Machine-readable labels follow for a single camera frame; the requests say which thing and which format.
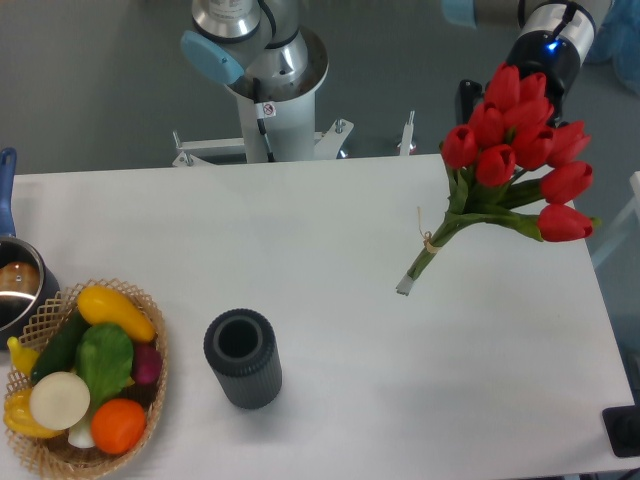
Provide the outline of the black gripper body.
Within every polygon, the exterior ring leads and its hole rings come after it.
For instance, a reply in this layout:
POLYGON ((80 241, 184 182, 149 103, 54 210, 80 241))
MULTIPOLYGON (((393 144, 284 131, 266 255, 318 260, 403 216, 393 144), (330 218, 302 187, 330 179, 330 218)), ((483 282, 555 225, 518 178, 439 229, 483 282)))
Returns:
POLYGON ((516 40, 506 63, 518 68, 521 79, 534 73, 545 75, 545 96, 554 107, 549 123, 560 125, 564 101, 582 66, 577 49, 562 37, 552 37, 546 31, 534 31, 516 40))

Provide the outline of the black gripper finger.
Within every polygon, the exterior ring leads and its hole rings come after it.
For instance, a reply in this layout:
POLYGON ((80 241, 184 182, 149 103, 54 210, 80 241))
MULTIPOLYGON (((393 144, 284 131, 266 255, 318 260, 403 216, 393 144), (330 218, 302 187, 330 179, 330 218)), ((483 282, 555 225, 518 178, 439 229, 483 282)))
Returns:
POLYGON ((483 99, 484 86, 473 80, 461 80, 458 85, 458 124, 467 123, 476 105, 483 99))

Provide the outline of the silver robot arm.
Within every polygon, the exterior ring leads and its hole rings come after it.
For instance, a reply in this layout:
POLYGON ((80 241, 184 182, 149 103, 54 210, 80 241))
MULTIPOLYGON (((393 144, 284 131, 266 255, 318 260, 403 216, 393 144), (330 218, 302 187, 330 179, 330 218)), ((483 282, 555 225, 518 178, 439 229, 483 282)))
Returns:
MULTIPOLYGON (((554 117, 591 50, 614 4, 611 1, 444 1, 451 24, 515 25, 520 34, 506 62, 522 77, 543 73, 554 117)), ((181 49, 207 78, 236 83, 261 54, 288 44, 300 30, 296 1, 195 1, 193 30, 183 34, 181 49)))

